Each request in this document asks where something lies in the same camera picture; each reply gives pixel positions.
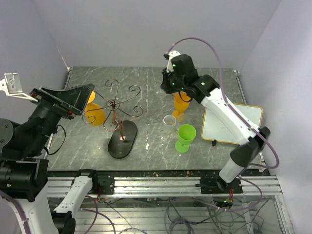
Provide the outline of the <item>orange plastic wine glass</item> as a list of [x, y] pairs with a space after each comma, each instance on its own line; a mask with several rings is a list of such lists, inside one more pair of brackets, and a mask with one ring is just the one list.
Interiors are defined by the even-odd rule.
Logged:
[[180, 92], [174, 95], [174, 108], [172, 115], [177, 119], [180, 115], [184, 114], [191, 102], [191, 98], [185, 93]]

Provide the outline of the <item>green plastic wine glass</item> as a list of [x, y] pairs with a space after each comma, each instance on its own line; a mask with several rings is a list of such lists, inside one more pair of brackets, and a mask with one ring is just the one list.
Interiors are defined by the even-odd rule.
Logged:
[[180, 153], [185, 153], [189, 150], [190, 144], [196, 137], [196, 129], [190, 124], [183, 124], [179, 128], [177, 136], [178, 140], [175, 143], [175, 149]]

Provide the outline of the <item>clear wine glass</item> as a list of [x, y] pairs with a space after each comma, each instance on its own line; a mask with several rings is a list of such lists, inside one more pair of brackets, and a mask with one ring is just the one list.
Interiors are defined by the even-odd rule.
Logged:
[[173, 133], [176, 132], [176, 118], [173, 115], [166, 115], [161, 126], [161, 140], [163, 142], [170, 140]]
[[184, 124], [190, 124], [190, 123], [191, 123], [190, 117], [186, 114], [181, 114], [176, 119], [176, 125], [177, 126], [181, 126]]

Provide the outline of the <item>clear wine glass front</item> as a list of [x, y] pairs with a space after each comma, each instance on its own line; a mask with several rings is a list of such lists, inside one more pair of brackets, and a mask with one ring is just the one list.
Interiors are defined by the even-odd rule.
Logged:
[[184, 124], [190, 124], [190, 123], [191, 123], [190, 117], [186, 114], [181, 114], [176, 119], [176, 125], [177, 126], [181, 126]]

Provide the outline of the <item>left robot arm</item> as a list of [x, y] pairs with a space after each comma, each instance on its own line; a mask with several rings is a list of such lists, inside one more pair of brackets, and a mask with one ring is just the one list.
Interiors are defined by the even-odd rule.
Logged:
[[54, 90], [33, 89], [36, 108], [23, 123], [0, 121], [0, 196], [16, 214], [24, 234], [72, 234], [76, 212], [86, 195], [99, 189], [95, 170], [79, 170], [70, 191], [53, 211], [48, 204], [49, 161], [39, 155], [62, 118], [82, 115], [94, 85]]

